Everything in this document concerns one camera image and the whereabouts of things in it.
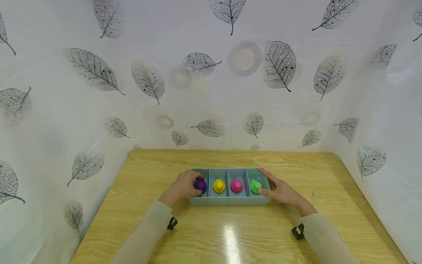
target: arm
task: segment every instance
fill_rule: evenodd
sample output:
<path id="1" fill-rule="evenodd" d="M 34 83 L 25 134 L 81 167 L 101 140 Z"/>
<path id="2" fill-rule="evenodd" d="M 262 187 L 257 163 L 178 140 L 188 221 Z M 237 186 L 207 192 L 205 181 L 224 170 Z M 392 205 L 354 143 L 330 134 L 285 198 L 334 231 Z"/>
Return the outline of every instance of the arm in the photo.
<path id="1" fill-rule="evenodd" d="M 304 234 L 312 251 L 323 264 L 359 264 L 358 259 L 341 240 L 328 219 L 319 214 L 313 205 L 286 182 L 264 169 L 262 172 L 274 186 L 274 190 L 259 189 L 260 194 L 294 206 L 305 226 Z"/>
<path id="2" fill-rule="evenodd" d="M 114 257 L 112 264 L 147 263 L 155 245 L 164 234 L 170 219 L 171 208 L 180 199 L 202 194 L 193 188 L 193 182 L 203 176 L 199 172 L 185 171 L 173 182 L 146 212 L 138 227 Z"/>

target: gray compartment tray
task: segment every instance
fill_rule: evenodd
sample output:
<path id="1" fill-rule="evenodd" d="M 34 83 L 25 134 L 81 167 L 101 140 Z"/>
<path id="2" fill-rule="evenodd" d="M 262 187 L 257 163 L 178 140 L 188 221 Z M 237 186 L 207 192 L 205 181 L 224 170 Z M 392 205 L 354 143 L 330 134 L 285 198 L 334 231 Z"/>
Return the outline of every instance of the gray compartment tray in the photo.
<path id="1" fill-rule="evenodd" d="M 236 169 L 191 169 L 202 173 L 207 183 L 207 191 L 201 197 L 189 199 L 191 205 L 265 205 L 270 201 L 269 197 L 251 192 L 250 182 L 257 180 L 263 188 L 270 189 L 267 177 L 256 168 Z M 214 192 L 212 185 L 220 179 L 226 189 L 223 193 Z M 243 190 L 235 193 L 230 189 L 230 183 L 239 179 L 243 184 Z"/>

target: white curtain wall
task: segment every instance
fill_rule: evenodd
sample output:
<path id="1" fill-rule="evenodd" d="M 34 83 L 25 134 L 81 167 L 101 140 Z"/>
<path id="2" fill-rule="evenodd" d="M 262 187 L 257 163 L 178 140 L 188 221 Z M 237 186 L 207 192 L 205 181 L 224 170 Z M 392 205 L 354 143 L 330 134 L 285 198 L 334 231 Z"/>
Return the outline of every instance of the white curtain wall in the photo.
<path id="1" fill-rule="evenodd" d="M 334 152 L 422 263 L 420 0 L 2 0 L 0 12 L 2 263 L 68 263 L 139 147 Z"/>

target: wooden table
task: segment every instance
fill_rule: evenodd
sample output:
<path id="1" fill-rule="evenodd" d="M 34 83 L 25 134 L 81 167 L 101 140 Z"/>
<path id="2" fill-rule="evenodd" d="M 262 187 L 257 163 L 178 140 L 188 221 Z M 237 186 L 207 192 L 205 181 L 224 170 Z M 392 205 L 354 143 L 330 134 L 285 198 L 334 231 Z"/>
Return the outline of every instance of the wooden table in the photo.
<path id="1" fill-rule="evenodd" d="M 361 263 L 406 263 L 335 154 L 138 149 L 128 155 L 72 264 L 109 263 L 179 172 L 258 166 L 325 214 Z M 318 263 L 306 240 L 290 233 L 299 224 L 294 208 L 274 202 L 194 207 L 183 201 L 173 214 L 179 223 L 166 231 L 150 263 Z"/>

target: person's left hand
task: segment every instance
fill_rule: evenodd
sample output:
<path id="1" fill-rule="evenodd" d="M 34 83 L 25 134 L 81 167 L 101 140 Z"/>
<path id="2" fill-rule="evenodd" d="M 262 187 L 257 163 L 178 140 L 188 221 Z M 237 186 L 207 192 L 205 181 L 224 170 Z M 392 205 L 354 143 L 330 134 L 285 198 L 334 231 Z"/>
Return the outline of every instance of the person's left hand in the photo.
<path id="1" fill-rule="evenodd" d="M 196 171 L 179 173 L 177 179 L 161 194 L 158 201 L 171 208 L 180 199 L 202 195 L 202 190 L 193 187 L 193 182 L 198 177 L 204 179 L 204 176 Z"/>

